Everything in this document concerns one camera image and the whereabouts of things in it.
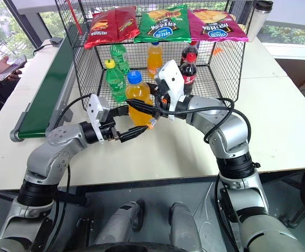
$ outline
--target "wire mesh basket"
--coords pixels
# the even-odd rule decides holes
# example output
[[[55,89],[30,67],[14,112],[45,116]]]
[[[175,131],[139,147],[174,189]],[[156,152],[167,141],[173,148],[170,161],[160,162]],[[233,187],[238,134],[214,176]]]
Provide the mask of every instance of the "wire mesh basket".
[[[93,49],[85,50],[84,44],[88,37],[92,14],[104,12],[115,7],[136,6],[136,20],[139,24],[142,13],[171,8],[176,5],[187,4],[189,9],[211,9],[227,11],[233,15],[235,21],[248,31],[250,20],[254,11],[253,0],[56,0],[56,5],[66,30],[66,35],[72,46],[74,64],[80,94],[96,93],[106,97],[110,107],[121,106],[111,96],[106,83],[106,67],[104,61],[111,58],[110,44],[99,45]],[[73,14],[79,22],[82,35],[79,34]],[[148,59],[148,43],[133,43],[133,39],[122,42],[127,50],[131,70],[140,70],[143,81],[151,82],[146,72]],[[180,63],[184,42],[160,42],[163,47],[163,62],[174,59]],[[234,101],[238,98],[241,69],[244,55],[244,42],[200,41],[197,43],[198,58],[197,77],[192,90],[193,95],[203,97],[226,97]]]

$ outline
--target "snack bag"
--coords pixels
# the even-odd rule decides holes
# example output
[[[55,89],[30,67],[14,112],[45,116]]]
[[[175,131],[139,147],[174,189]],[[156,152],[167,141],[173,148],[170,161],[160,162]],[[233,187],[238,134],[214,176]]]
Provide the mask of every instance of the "snack bag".
[[[115,9],[93,14],[85,49],[118,40]]]
[[[191,42],[187,5],[154,10],[142,15],[140,34],[134,43],[167,41]]]
[[[245,41],[247,35],[227,12],[195,9],[188,11],[192,40]]]
[[[137,36],[140,31],[136,24],[135,12],[135,6],[127,6],[93,14],[85,49]]]
[[[122,7],[115,10],[118,41],[136,37],[140,33],[136,24],[136,6]]]

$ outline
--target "red bottle cap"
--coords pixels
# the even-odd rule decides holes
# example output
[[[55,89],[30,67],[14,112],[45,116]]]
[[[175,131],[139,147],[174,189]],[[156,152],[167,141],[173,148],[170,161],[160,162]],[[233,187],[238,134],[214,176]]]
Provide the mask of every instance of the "red bottle cap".
[[[190,63],[195,62],[195,60],[196,60],[195,54],[192,52],[188,53],[186,56],[186,60]]]

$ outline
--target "smartphone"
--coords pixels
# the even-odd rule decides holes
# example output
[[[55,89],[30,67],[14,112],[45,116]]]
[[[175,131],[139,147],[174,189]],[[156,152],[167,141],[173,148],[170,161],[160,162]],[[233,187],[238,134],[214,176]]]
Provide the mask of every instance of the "smartphone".
[[[19,68],[22,68],[26,62],[27,62],[27,59],[26,59],[25,55],[23,57],[21,57],[20,59],[17,59],[9,67],[7,67],[3,72],[0,73],[0,81],[7,79],[7,77],[9,77],[9,75],[11,73],[15,72]]]

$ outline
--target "red label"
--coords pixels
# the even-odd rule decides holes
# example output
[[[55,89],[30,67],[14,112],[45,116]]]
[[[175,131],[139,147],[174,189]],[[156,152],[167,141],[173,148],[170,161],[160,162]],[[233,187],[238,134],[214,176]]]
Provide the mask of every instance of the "red label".
[[[192,76],[185,76],[185,75],[183,75],[183,78],[184,78],[184,84],[185,85],[191,85],[191,84],[193,84],[193,82],[194,82],[194,80],[195,80],[195,77],[196,77],[196,75],[192,75]]]

